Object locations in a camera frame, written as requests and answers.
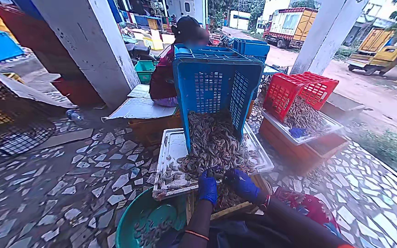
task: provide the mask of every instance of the gloved hand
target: gloved hand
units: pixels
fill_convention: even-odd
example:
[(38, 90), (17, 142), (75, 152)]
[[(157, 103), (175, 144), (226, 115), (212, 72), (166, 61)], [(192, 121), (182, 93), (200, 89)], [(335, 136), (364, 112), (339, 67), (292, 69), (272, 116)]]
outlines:
[(208, 200), (213, 206), (217, 204), (217, 182), (214, 177), (207, 177), (210, 169), (198, 178), (198, 200)]
[(235, 194), (253, 204), (262, 204), (266, 195), (252, 182), (251, 178), (238, 169), (230, 169), (224, 174), (223, 183), (231, 186)]

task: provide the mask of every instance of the dark hair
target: dark hair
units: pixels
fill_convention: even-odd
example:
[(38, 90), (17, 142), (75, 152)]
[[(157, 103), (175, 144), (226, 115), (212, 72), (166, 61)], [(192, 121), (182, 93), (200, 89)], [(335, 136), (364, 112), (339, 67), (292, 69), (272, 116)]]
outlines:
[(201, 34), (199, 33), (199, 22), (190, 16), (184, 16), (177, 21), (177, 24), (171, 26), (176, 41), (174, 43), (184, 43), (188, 40), (199, 40)]

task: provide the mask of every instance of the truck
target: truck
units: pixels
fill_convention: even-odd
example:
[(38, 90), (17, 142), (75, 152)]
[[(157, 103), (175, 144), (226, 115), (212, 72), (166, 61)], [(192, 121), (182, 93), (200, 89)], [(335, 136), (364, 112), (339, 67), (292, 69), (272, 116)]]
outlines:
[(265, 26), (263, 39), (278, 48), (301, 48), (318, 11), (310, 8), (276, 10)]
[(364, 70), (364, 75), (370, 76), (379, 71), (382, 76), (397, 65), (397, 46), (391, 46), (393, 31), (374, 28), (358, 50), (351, 54), (346, 63), (349, 70)]

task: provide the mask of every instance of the white tray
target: white tray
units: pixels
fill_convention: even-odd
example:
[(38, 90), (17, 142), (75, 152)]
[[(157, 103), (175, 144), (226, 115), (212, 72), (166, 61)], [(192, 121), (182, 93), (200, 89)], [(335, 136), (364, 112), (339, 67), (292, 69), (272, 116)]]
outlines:
[[(248, 150), (256, 150), (260, 155), (260, 159), (262, 160), (260, 164), (255, 166), (256, 172), (253, 174), (272, 171), (274, 168), (272, 161), (247, 123), (244, 123), (243, 134), (247, 134), (246, 145)], [(171, 162), (174, 162), (174, 164), (177, 165), (177, 159), (186, 155), (188, 155), (188, 150), (186, 149), (186, 139), (183, 128), (164, 130), (162, 145), (160, 147), (159, 161), (157, 163), (157, 172), (162, 172), (163, 174), (166, 170), (166, 166), (168, 166)], [(160, 176), (160, 173), (156, 174), (155, 182), (159, 181)], [(175, 180), (168, 185), (187, 185), (187, 183), (188, 182), (185, 180), (185, 175), (182, 174), (180, 179)], [(174, 197), (179, 194), (186, 194), (191, 190), (198, 189), (199, 187), (196, 180), (190, 180), (189, 184), (190, 186), (188, 187), (168, 191), (164, 199)], [(162, 184), (161, 188), (167, 189), (168, 185)], [(153, 192), (159, 189), (159, 186), (156, 184), (154, 186)]]
[(290, 142), (292, 142), (296, 146), (307, 143), (313, 139), (319, 138), (326, 134), (333, 133), (334, 131), (337, 131), (344, 127), (338, 121), (335, 121), (334, 119), (328, 117), (327, 115), (323, 114), (322, 112), (319, 112), (319, 114), (326, 121), (326, 124), (328, 126), (328, 130), (326, 132), (324, 132), (323, 134), (319, 134), (319, 135), (307, 135), (307, 136), (300, 137), (300, 138), (294, 138), (294, 137), (292, 137), (292, 135), (289, 132), (289, 130), (290, 130), (289, 127), (284, 126), (283, 123), (281, 123), (277, 118), (275, 118), (273, 115), (269, 114), (268, 112), (266, 112), (266, 111), (262, 112), (262, 115), (264, 116), (264, 118), (267, 119), (270, 123), (272, 123), (272, 125), (274, 127), (276, 127), (282, 134), (284, 134), (284, 136), (288, 140), (290, 140)]

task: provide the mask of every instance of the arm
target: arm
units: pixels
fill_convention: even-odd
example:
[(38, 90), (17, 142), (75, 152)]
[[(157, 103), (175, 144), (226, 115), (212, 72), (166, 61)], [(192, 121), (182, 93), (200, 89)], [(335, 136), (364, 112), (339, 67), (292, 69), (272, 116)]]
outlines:
[(264, 211), (298, 247), (337, 248), (348, 245), (327, 228), (298, 213), (276, 198), (271, 198)]
[(264, 213), (282, 228), (282, 231), (298, 247), (337, 248), (348, 245), (346, 241), (332, 234), (327, 228), (298, 213), (283, 202), (270, 198), (252, 182), (251, 178), (239, 170), (225, 173), (225, 183), (230, 184), (236, 194), (249, 202), (261, 206)]
[[(206, 170), (198, 179), (198, 203), (186, 230), (208, 237), (209, 223), (213, 206), (217, 202), (217, 183), (215, 178), (207, 177)], [(185, 232), (179, 248), (205, 248), (208, 241), (195, 234)]]

